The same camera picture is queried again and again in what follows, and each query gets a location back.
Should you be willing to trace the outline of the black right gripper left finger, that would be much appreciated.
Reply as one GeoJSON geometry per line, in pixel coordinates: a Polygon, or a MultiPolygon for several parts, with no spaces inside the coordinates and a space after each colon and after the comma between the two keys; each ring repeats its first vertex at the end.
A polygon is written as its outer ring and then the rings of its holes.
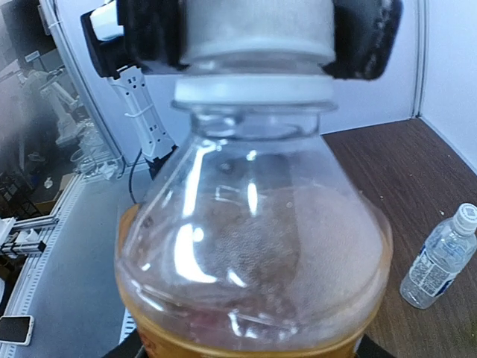
{"type": "Polygon", "coordinates": [[[117,347],[103,355],[103,358],[134,358],[144,356],[144,346],[138,333],[131,333],[117,347]]]}

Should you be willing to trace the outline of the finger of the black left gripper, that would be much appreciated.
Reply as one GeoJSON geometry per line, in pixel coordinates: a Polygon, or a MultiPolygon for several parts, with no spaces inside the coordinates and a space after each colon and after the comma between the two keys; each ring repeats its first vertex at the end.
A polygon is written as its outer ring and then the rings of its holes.
{"type": "Polygon", "coordinates": [[[334,1],[335,61],[323,70],[334,79],[374,81],[384,73],[399,30],[400,0],[334,1]]]}
{"type": "Polygon", "coordinates": [[[119,2],[127,53],[144,71],[183,71],[182,2],[130,0],[119,2]]]}

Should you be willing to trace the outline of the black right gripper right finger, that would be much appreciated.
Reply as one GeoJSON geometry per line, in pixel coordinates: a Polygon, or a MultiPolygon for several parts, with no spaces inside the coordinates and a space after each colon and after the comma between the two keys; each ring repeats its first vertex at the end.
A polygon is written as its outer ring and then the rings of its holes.
{"type": "Polygon", "coordinates": [[[368,335],[364,335],[356,351],[358,358],[395,358],[384,348],[375,343],[368,335]]]}

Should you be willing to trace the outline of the orange tea bottle red label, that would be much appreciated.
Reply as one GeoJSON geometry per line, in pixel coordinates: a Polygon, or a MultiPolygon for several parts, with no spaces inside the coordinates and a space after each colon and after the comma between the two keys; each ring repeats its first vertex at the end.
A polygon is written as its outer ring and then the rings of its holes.
{"type": "Polygon", "coordinates": [[[115,272],[144,357],[356,357],[391,228],[319,133],[334,1],[181,1],[191,132],[115,272]]]}

